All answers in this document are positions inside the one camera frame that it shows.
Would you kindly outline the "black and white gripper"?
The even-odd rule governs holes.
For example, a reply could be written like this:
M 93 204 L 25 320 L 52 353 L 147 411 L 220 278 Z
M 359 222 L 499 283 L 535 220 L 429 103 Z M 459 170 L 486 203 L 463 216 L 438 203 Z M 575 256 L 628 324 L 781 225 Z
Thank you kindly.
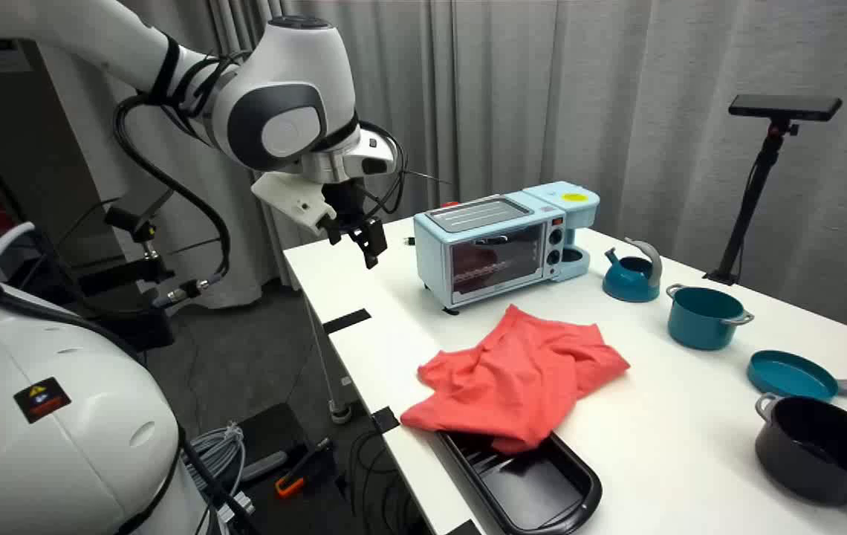
M 328 151 L 300 154 L 294 163 L 267 170 L 254 180 L 254 192 L 331 244 L 364 225 L 359 249 L 370 268 L 386 253 L 383 222 L 365 212 L 365 177 L 397 170 L 397 140 L 359 125 Z

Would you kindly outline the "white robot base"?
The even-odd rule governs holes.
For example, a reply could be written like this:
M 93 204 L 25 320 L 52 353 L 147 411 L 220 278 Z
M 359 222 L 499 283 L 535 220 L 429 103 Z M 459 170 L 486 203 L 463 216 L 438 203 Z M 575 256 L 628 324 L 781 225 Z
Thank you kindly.
M 3 232 L 0 258 L 31 232 Z M 0 535 L 196 535 L 181 446 L 132 350 L 0 278 Z

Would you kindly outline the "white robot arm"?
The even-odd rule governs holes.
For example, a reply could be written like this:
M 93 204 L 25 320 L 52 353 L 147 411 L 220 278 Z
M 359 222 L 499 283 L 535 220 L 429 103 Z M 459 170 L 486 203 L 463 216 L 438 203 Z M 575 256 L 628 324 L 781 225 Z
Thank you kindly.
M 359 180 L 397 170 L 397 145 L 359 125 L 352 58 L 336 26 L 282 14 L 239 61 L 189 51 L 120 0 L 0 0 L 0 32 L 37 38 L 114 70 L 166 103 L 205 142 L 260 170 L 254 192 L 370 268 L 386 249 Z

